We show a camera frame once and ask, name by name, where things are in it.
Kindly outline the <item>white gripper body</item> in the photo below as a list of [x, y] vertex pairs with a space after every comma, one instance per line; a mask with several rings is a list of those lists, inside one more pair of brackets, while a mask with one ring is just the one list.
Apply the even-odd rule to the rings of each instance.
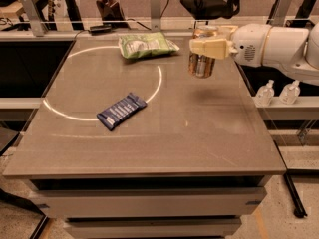
[[270, 25], [248, 24], [239, 27], [232, 35], [237, 53], [234, 61], [242, 66], [260, 67], [262, 53]]

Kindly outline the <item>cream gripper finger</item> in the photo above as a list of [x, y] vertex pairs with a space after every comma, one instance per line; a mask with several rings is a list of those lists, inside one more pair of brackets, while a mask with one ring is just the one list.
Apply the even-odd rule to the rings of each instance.
[[189, 41], [189, 48], [194, 54], [218, 60], [223, 60], [232, 54], [238, 53], [233, 42], [227, 39], [191, 39]]
[[224, 38], [226, 40], [230, 40], [231, 36], [235, 33], [235, 31], [237, 29], [238, 29], [238, 27], [234, 26], [234, 25], [219, 26], [218, 27], [218, 35], [221, 38]]

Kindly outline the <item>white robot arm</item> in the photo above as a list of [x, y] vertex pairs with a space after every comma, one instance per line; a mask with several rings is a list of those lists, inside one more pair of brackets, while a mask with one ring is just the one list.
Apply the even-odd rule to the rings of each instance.
[[270, 67], [300, 82], [319, 85], [319, 30], [275, 27], [268, 24], [218, 26], [212, 37], [189, 41], [197, 55], [253, 68]]

